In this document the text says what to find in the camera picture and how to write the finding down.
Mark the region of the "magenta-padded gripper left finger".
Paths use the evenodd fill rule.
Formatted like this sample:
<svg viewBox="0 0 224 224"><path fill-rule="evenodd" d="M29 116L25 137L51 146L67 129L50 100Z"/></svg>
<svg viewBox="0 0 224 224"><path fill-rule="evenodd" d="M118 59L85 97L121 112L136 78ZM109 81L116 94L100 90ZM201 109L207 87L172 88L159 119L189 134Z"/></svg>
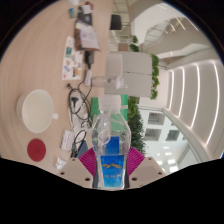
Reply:
<svg viewBox="0 0 224 224"><path fill-rule="evenodd" d="M92 188L97 164L92 148L78 158L71 158L58 172L58 176L84 188Z"/></svg>

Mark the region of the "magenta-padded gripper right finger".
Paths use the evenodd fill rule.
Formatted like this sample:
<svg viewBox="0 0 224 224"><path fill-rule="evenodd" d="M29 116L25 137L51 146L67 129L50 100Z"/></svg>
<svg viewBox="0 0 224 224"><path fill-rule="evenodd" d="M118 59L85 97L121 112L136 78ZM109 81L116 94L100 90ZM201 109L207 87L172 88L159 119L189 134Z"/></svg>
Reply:
<svg viewBox="0 0 224 224"><path fill-rule="evenodd" d="M131 147L127 157L127 176L130 188L140 188L166 174L153 157L145 157Z"/></svg>

